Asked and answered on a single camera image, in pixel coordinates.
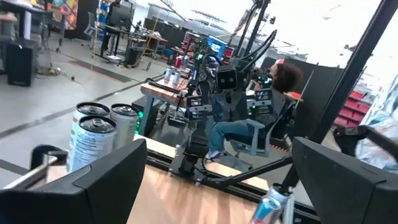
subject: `trash can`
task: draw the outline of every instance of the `trash can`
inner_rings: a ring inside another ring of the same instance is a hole
[[[127,65],[133,68],[138,67],[143,51],[143,47],[130,47],[126,60]]]

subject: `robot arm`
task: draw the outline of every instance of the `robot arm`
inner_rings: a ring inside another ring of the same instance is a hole
[[[341,152],[349,156],[355,157],[355,148],[358,141],[368,138],[398,161],[398,145],[369,126],[360,125],[358,127],[336,128],[333,136]]]

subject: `seated person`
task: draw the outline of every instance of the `seated person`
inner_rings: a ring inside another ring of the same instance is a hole
[[[106,20],[105,20],[105,24],[106,25],[114,27],[114,24],[112,24],[111,21],[110,21],[111,20],[111,15],[112,15],[112,10],[113,10],[113,7],[119,7],[120,6],[120,2],[121,2],[121,0],[115,0],[109,6],[109,12],[108,12],[108,15],[106,16]],[[104,43],[103,43],[105,51],[108,50],[109,40],[111,38],[111,36],[110,36],[110,34],[108,32],[109,31],[106,30],[106,35],[104,37]]]
[[[285,103],[284,93],[292,91],[302,78],[302,71],[295,65],[288,63],[271,66],[269,73],[273,79],[271,89],[274,114],[262,116],[257,119],[258,122],[266,126],[275,122],[280,116]],[[259,89],[261,89],[261,86],[256,83],[255,90]],[[247,124],[245,120],[215,123],[208,134],[209,152],[206,155],[207,159],[215,159],[223,152],[225,134],[253,136],[254,127]],[[259,135],[265,137],[265,130],[260,130]]]

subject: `black speaker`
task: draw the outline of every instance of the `black speaker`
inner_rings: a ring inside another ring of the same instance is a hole
[[[8,84],[30,86],[37,68],[39,43],[33,40],[16,39],[7,45],[6,73]]]

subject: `red shelf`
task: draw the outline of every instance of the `red shelf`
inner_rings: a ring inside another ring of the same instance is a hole
[[[370,109],[369,103],[363,102],[363,94],[357,91],[352,91],[349,95],[343,109],[336,117],[334,124],[336,126],[358,126],[366,113]]]

